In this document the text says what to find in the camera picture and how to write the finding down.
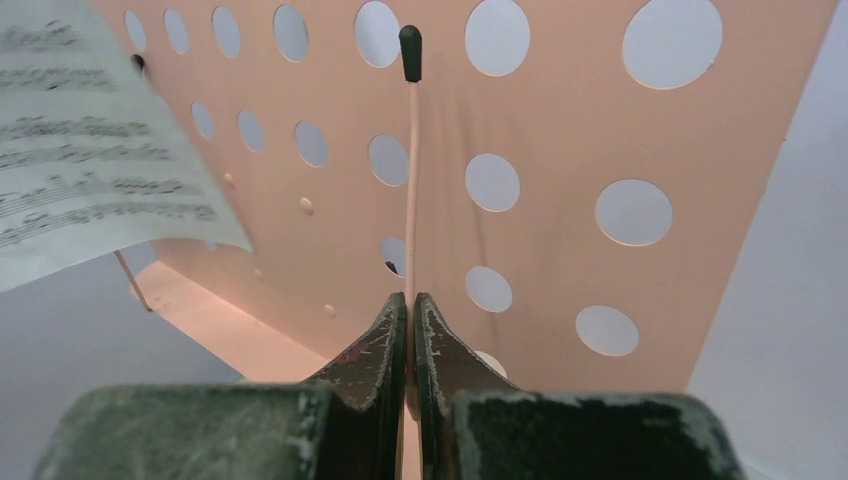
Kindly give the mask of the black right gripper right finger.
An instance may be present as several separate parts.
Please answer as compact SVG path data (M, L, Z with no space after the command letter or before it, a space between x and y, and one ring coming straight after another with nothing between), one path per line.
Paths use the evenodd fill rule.
M685 394L532 392L497 373L433 297L412 313L426 479L741 479L721 421Z

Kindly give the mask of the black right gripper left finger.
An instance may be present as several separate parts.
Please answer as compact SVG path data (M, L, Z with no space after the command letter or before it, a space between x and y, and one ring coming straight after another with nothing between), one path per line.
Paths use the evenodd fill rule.
M297 383L99 387L65 412L37 479L394 479L407 309L390 295Z

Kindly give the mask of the sheet music page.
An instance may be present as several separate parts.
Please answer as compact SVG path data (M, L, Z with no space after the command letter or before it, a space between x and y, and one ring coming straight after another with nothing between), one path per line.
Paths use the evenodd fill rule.
M251 242L144 68L85 1L1 5L1 287L141 242Z

